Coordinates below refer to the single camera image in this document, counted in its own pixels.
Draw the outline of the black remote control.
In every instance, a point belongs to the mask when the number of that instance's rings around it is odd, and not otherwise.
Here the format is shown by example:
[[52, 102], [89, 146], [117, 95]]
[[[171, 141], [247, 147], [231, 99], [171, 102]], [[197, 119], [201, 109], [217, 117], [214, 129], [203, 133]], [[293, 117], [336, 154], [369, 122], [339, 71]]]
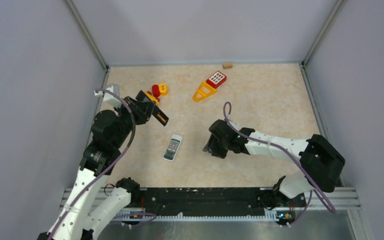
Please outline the black remote control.
[[151, 117], [154, 117], [164, 127], [169, 122], [169, 117], [159, 108], [157, 102], [147, 95], [147, 92], [140, 90], [136, 97], [137, 117], [136, 124], [143, 125], [147, 123]]

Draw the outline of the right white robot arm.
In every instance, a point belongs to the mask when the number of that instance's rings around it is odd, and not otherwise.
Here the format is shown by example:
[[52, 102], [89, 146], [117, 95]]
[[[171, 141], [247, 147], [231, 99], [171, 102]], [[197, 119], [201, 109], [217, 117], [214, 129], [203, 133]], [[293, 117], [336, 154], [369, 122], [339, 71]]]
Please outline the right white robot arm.
[[210, 137], [203, 148], [213, 157], [224, 159], [235, 154], [269, 156], [291, 161], [298, 171], [282, 177], [276, 184], [273, 200], [287, 206], [296, 196], [317, 190], [332, 193], [345, 166], [345, 158], [322, 135], [309, 139], [289, 139], [241, 127], [232, 120], [216, 120], [209, 127]]

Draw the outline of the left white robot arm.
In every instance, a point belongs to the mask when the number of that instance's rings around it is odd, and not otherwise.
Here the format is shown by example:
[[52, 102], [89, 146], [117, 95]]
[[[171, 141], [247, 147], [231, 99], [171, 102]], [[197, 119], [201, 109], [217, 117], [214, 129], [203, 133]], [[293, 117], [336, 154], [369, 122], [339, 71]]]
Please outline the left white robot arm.
[[159, 112], [157, 104], [144, 96], [123, 99], [113, 110], [98, 112], [91, 127], [92, 141], [83, 152], [73, 189], [52, 227], [39, 234], [39, 240], [96, 240], [124, 207], [140, 202], [140, 184], [128, 178], [119, 180], [112, 193], [92, 210], [101, 187], [118, 160], [130, 146], [136, 126], [143, 125]]

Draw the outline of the orange battery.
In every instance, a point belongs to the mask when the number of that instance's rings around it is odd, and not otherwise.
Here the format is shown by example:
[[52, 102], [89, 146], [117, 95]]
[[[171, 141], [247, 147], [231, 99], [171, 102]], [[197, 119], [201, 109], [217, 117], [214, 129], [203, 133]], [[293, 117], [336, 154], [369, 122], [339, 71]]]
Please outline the orange battery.
[[157, 116], [159, 117], [159, 119], [161, 119], [161, 121], [163, 121], [164, 123], [166, 122], [166, 119], [161, 114], [158, 114]]

